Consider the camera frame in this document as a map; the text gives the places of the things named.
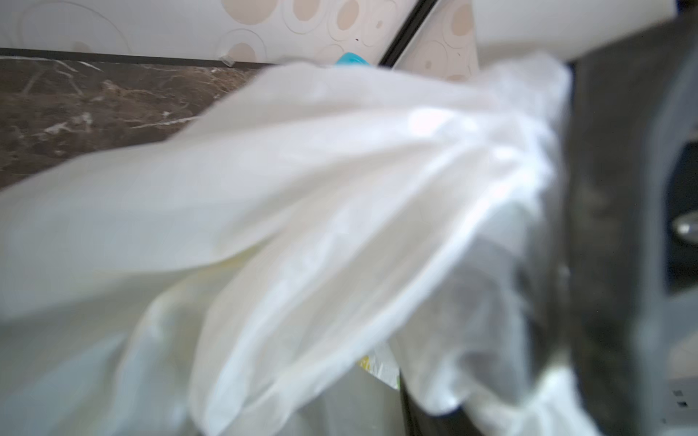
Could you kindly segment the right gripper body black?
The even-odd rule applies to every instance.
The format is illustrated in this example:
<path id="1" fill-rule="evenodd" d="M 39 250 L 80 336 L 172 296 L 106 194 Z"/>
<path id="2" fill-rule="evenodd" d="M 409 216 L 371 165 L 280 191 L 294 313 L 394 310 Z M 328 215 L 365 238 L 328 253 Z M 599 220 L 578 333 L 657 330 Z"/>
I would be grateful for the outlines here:
<path id="1" fill-rule="evenodd" d="M 662 431 L 671 344 L 697 286 L 669 279 L 670 184 L 697 122 L 697 14 L 579 57 L 566 138 L 567 316 L 583 408 L 605 435 Z"/>

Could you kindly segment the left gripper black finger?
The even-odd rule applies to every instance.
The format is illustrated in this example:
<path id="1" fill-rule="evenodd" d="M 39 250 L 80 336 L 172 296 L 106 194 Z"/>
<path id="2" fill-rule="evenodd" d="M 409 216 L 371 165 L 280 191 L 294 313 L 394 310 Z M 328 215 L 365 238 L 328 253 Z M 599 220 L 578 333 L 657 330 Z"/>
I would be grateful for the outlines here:
<path id="1" fill-rule="evenodd" d="M 482 436 L 467 414 L 457 409 L 444 415 L 430 415 L 410 397 L 403 376 L 399 376 L 405 434 L 408 436 Z"/>

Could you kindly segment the white plastic bag lemon print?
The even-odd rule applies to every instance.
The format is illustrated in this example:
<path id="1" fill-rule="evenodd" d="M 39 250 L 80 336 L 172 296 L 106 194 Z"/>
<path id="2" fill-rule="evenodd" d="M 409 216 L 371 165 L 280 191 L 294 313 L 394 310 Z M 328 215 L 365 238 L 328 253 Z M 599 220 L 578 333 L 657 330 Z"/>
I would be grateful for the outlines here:
<path id="1" fill-rule="evenodd" d="M 269 68 L 1 194 L 5 435 L 595 435 L 565 341 L 547 54 L 465 83 Z"/>

